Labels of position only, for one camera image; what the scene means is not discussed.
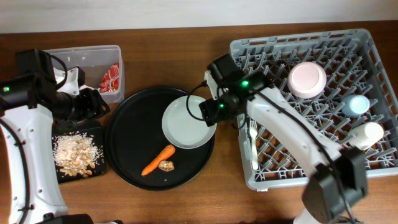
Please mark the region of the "red snack wrapper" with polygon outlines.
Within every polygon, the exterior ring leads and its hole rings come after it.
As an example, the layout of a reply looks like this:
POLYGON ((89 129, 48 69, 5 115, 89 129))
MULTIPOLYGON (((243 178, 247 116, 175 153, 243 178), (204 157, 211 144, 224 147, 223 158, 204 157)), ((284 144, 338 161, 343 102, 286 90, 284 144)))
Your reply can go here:
POLYGON ((119 77, 120 77, 119 63, 115 63, 104 74, 99 88, 100 92, 106 93, 106 92, 115 92, 116 90, 118 90, 119 77))

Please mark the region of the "grey plate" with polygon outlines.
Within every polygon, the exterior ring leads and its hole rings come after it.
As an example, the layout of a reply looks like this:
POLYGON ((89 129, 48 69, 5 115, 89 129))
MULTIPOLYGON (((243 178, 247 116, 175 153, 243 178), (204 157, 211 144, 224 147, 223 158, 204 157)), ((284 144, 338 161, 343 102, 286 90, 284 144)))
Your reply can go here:
POLYGON ((206 144, 214 135, 217 125, 207 126, 194 119, 186 107, 187 96, 177 98, 165 109, 162 130, 167 140, 182 149, 194 149, 206 144))

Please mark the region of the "white plastic fork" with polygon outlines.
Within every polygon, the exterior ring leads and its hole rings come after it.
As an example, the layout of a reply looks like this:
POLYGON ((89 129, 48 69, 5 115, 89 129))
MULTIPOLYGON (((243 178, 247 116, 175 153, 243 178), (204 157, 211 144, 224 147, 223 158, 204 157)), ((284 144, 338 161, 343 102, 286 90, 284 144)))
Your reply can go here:
POLYGON ((258 170, 259 164, 258 164, 258 159, 257 159, 257 146, 256 146, 256 137, 258 134, 258 129, 257 129, 257 123, 252 119, 250 120, 250 123, 249 123, 249 134, 251 137, 252 168, 254 170, 258 170))

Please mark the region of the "orange carrot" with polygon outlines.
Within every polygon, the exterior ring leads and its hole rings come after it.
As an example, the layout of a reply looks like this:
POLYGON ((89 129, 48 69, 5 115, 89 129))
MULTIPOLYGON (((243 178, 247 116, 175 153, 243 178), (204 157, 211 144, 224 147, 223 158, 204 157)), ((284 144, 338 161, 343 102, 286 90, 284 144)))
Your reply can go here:
POLYGON ((153 170, 155 170, 162 161, 165 161, 169 157, 171 157, 175 153, 176 149, 173 145, 166 146, 158 156, 147 165, 141 172, 142 176, 150 174, 153 170))

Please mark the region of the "pink bowl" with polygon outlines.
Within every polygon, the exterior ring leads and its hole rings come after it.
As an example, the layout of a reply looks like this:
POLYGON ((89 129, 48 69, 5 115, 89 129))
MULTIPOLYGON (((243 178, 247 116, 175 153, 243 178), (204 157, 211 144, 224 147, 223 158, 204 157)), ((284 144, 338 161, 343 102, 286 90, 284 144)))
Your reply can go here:
POLYGON ((287 86, 299 98, 313 98, 326 87, 326 73, 314 62, 302 62, 291 69, 287 86))

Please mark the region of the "blue cup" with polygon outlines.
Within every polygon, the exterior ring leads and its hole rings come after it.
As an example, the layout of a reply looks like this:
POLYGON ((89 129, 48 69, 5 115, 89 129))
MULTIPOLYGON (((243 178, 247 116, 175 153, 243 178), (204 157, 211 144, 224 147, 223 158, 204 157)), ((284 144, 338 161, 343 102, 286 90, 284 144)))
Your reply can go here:
POLYGON ((370 108, 370 100, 363 95, 350 95, 343 99, 343 114, 350 118, 359 117, 370 108))

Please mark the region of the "cream cup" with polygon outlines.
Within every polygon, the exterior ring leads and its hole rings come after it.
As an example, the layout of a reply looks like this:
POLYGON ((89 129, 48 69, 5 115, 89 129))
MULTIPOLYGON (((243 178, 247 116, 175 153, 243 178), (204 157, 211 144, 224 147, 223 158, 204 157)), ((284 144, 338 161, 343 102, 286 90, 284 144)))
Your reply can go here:
POLYGON ((354 136, 348 143, 364 151, 384 136, 383 127, 375 122, 367 122, 350 130, 348 136, 354 136))

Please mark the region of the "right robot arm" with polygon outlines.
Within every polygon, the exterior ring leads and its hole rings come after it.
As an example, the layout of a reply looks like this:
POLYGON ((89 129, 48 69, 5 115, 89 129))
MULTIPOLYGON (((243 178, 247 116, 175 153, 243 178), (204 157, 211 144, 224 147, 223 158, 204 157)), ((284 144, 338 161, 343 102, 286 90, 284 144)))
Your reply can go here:
POLYGON ((333 223, 343 212, 356 223, 351 206, 368 194, 365 156, 358 148, 344 150, 324 136, 289 105, 280 90, 261 72, 237 70, 217 79, 205 72, 211 99, 200 104, 211 126, 245 114, 266 128, 295 157, 308 177, 305 206, 295 223, 333 223))

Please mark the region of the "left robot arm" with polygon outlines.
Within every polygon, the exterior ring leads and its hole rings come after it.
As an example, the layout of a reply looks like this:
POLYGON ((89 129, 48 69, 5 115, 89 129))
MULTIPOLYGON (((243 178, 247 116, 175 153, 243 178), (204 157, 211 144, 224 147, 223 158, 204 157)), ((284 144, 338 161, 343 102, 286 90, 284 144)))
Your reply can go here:
POLYGON ((1 82, 1 130, 11 177, 9 223, 92 223, 71 215, 63 200, 52 154, 55 118, 99 118, 109 106, 96 90, 59 92, 54 75, 32 72, 1 82))

